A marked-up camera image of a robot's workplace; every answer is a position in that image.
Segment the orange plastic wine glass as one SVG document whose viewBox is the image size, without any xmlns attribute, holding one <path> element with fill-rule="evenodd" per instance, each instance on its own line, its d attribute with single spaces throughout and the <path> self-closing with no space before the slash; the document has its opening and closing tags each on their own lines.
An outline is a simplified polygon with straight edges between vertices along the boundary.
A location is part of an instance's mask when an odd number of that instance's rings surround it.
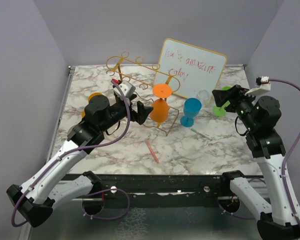
<svg viewBox="0 0 300 240">
<path fill-rule="evenodd" d="M 152 103 L 153 110 L 149 114 L 150 118 L 156 123 L 163 123 L 168 119 L 169 106 L 166 99 L 171 96 L 172 88 L 165 83 L 156 84 L 152 92 L 157 99 Z"/>
</svg>

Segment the clear wine glass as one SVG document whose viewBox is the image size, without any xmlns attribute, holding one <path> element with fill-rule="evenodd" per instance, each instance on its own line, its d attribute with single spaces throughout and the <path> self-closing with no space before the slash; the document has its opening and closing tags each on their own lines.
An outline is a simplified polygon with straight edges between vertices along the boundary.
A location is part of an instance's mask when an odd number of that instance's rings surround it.
<svg viewBox="0 0 300 240">
<path fill-rule="evenodd" d="M 201 102 L 203 107 L 206 107 L 211 100 L 211 94 L 206 90 L 200 90 L 195 98 Z"/>
</svg>

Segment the blue plastic wine glass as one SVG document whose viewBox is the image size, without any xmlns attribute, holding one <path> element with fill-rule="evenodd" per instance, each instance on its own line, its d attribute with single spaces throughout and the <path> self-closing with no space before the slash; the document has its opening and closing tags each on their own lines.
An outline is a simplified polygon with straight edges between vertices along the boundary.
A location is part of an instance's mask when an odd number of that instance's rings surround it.
<svg viewBox="0 0 300 240">
<path fill-rule="evenodd" d="M 190 128 L 194 125 L 194 118 L 199 114 L 202 108 L 202 103 L 196 98 L 188 98 L 184 102 L 184 116 L 180 119 L 180 124 L 183 127 Z"/>
</svg>

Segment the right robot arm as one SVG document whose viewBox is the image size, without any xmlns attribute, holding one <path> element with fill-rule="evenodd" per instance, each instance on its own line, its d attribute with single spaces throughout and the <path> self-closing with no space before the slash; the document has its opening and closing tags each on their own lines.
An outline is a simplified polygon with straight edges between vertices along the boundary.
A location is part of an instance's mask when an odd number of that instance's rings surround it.
<svg viewBox="0 0 300 240">
<path fill-rule="evenodd" d="M 269 201 L 239 170 L 222 174 L 220 191 L 226 196 L 235 194 L 248 208 L 263 240 L 300 239 L 300 205 L 289 178 L 288 154 L 275 130 L 282 115 L 279 101 L 267 95 L 256 99 L 249 89 L 240 85 L 213 90 L 212 95 L 217 107 L 229 102 L 225 110 L 236 113 L 245 126 L 246 144 L 262 172 Z"/>
</svg>

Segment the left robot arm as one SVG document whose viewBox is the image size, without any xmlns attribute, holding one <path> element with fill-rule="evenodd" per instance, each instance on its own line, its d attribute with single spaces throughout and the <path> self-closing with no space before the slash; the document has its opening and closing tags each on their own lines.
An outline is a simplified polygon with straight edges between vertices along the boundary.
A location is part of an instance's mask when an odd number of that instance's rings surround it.
<svg viewBox="0 0 300 240">
<path fill-rule="evenodd" d="M 93 149 L 104 147 L 109 128 L 120 125 L 122 119 L 142 125 L 153 107 L 137 101 L 132 109 L 133 94 L 127 100 L 115 98 L 115 104 L 102 94 L 92 94 L 84 108 L 82 120 L 68 133 L 57 153 L 22 185 L 11 185 L 6 193 L 14 205 L 13 214 L 20 213 L 33 228 L 42 225 L 60 205 L 77 197 L 104 197 L 106 185 L 92 171 L 58 186 L 59 181 Z"/>
</svg>

